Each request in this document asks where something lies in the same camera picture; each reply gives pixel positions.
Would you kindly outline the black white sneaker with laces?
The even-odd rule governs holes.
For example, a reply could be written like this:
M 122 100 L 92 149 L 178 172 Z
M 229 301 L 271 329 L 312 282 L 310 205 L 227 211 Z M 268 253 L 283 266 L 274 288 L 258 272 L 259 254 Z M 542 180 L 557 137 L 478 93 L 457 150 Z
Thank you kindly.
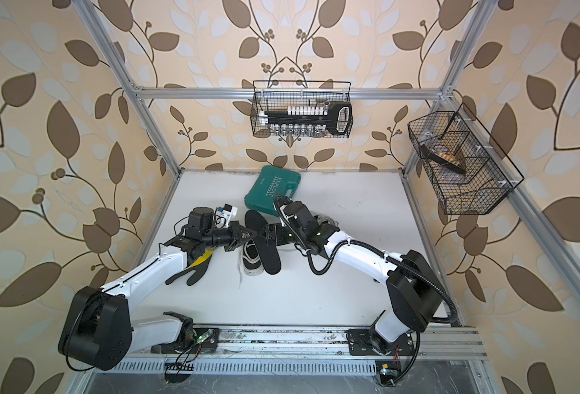
M 238 262 L 239 286 L 242 285 L 244 275 L 254 277 L 263 274 L 264 268 L 254 241 L 249 241 L 242 246 L 241 256 Z

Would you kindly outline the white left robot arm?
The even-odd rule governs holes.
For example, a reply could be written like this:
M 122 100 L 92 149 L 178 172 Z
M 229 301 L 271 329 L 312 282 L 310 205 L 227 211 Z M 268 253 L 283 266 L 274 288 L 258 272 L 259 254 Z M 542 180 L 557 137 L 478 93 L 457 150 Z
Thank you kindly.
M 102 287 L 84 287 L 73 296 L 58 351 L 67 361 L 109 370 L 127 354 L 153 346 L 188 351 L 195 346 L 193 321 L 168 311 L 133 320 L 131 313 L 161 285 L 173 282 L 206 251 L 234 251 L 257 235 L 232 221 L 225 228 L 183 229 L 160 245 L 157 254 L 123 277 Z

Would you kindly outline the black insole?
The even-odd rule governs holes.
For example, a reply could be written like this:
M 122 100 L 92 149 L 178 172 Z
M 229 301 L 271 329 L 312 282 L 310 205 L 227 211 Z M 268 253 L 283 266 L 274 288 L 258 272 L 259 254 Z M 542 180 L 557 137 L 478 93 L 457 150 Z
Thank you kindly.
M 257 247 L 264 272 L 269 275 L 278 274 L 281 271 L 281 259 L 275 243 L 270 241 L 266 234 L 269 223 L 259 212 L 249 210 L 245 214 L 245 225 L 257 232 L 257 236 L 250 241 L 254 241 Z

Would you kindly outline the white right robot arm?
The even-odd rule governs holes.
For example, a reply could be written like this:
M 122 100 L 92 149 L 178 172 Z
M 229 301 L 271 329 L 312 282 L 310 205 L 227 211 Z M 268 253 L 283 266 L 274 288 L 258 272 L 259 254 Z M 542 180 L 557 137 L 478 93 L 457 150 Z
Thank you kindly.
M 382 251 L 327 220 L 319 220 L 303 202 L 283 195 L 274 197 L 274 207 L 280 223 L 259 231 L 266 246 L 294 245 L 316 276 L 327 274 L 335 263 L 343 263 L 385 286 L 390 309 L 380 313 L 365 339 L 373 351 L 387 355 L 395 350 L 401 336 L 423 333 L 432 323 L 447 294 L 422 254 Z

